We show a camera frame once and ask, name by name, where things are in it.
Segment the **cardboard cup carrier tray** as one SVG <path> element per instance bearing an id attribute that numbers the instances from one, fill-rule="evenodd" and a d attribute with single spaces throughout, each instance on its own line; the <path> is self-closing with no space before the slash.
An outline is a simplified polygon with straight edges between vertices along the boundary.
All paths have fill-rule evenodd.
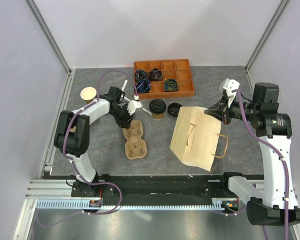
<path id="1" fill-rule="evenodd" d="M 132 120 L 130 128 L 122 129 L 126 139 L 125 155 L 129 160 L 142 159 L 148 152 L 146 142 L 142 139 L 143 125 L 139 120 Z"/>

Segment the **brown paper cup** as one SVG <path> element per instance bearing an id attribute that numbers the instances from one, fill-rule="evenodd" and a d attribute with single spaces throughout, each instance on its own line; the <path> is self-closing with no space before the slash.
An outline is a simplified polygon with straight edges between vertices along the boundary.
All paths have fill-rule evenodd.
<path id="1" fill-rule="evenodd" d="M 151 116 L 155 120 L 161 120 L 165 115 L 165 111 L 151 111 Z"/>
<path id="2" fill-rule="evenodd" d="M 94 87 L 88 86 L 81 90 L 80 97 L 86 104 L 91 103 L 97 95 L 97 90 Z"/>

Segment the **kraft paper bag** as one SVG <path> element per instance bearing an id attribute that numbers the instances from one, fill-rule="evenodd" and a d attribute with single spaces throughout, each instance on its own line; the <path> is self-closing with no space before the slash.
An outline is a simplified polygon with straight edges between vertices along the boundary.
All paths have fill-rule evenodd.
<path id="1" fill-rule="evenodd" d="M 205 110 L 198 106 L 180 107 L 169 147 L 184 165 L 211 171 L 214 159 L 225 157 L 229 137 L 221 134 L 222 122 Z M 222 155 L 217 155 L 220 137 L 226 142 Z"/>

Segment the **black cup lid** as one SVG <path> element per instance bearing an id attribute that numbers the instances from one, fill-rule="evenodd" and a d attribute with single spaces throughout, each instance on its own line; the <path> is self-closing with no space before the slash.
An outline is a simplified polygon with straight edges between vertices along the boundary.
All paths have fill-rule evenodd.
<path id="1" fill-rule="evenodd" d="M 159 111 L 166 111 L 166 103 L 159 98 L 153 99 L 149 103 L 149 110 L 150 112 L 159 112 Z"/>
<path id="2" fill-rule="evenodd" d="M 179 111 L 182 105 L 177 102 L 170 103 L 167 107 L 167 112 L 172 117 L 177 117 L 179 115 Z"/>

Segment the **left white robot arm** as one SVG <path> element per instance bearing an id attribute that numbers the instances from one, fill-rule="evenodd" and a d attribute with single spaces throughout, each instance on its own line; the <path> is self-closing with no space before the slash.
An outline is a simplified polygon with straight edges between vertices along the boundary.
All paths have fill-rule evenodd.
<path id="1" fill-rule="evenodd" d="M 91 125 L 100 117 L 111 115 L 119 128 L 128 129 L 136 109 L 141 107 L 137 93 L 125 101 L 125 92 L 112 86 L 108 93 L 94 97 L 85 106 L 60 113 L 53 144 L 69 160 L 76 179 L 83 182 L 82 191 L 89 197 L 100 191 L 98 175 L 88 155 Z"/>

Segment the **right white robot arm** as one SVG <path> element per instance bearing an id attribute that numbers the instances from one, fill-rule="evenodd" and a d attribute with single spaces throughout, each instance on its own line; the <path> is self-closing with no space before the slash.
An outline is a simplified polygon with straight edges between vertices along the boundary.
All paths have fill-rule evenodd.
<path id="1" fill-rule="evenodd" d="M 225 79 L 220 85 L 222 97 L 205 114 L 229 125 L 242 120 L 248 133 L 259 143 L 264 187 L 260 192 L 241 173 L 224 173 L 219 191 L 225 197 L 236 194 L 246 206 L 248 221 L 256 226 L 300 224 L 300 208 L 293 188 L 290 164 L 292 123 L 288 114 L 279 113 L 279 86 L 258 82 L 252 100 L 243 101 L 240 84 Z"/>

